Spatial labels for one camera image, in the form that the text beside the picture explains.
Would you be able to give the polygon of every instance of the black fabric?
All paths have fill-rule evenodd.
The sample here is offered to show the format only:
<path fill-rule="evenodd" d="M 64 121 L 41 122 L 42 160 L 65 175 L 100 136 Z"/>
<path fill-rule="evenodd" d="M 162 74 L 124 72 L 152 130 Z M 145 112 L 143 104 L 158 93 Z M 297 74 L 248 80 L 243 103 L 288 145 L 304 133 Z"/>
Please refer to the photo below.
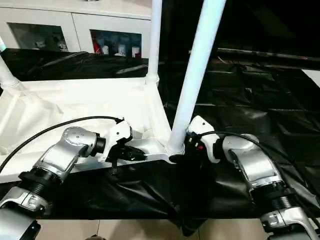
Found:
<path fill-rule="evenodd" d="M 143 77 L 138 59 L 79 53 L 7 49 L 1 53 L 22 81 Z M 159 92 L 172 125 L 186 62 L 159 66 Z M 286 180 L 318 217 L 320 207 L 320 89 L 301 70 L 213 64 L 208 66 L 194 116 L 217 131 L 249 133 L 290 156 L 297 170 L 270 152 Z M 187 236 L 205 219 L 257 218 L 240 173 L 226 161 L 209 164 L 205 154 L 171 165 L 155 161 L 71 174 L 60 190 L 53 219 L 170 219 Z M 0 184 L 0 197 L 15 182 Z"/>
<path fill-rule="evenodd" d="M 175 60 L 189 57 L 202 4 L 203 0 L 163 1 L 161 55 Z M 221 57 L 219 49 L 235 49 L 319 57 L 320 34 L 313 30 L 318 21 L 316 2 L 290 2 L 290 11 L 287 8 L 287 1 L 226 1 L 212 54 L 218 50 Z"/>

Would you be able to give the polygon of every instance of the white tube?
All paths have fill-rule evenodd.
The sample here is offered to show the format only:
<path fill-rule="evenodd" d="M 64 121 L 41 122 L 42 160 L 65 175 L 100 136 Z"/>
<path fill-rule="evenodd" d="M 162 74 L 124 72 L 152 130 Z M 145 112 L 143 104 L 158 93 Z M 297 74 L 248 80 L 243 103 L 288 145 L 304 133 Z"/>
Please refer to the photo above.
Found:
<path fill-rule="evenodd" d="M 0 87 L 2 89 L 14 88 L 20 81 L 12 75 L 5 61 L 0 56 Z"/>
<path fill-rule="evenodd" d="M 150 51 L 147 81 L 158 81 L 162 0 L 152 0 Z"/>
<path fill-rule="evenodd" d="M 204 0 L 186 69 L 182 91 L 166 149 L 171 155 L 183 154 L 189 126 L 226 0 Z"/>

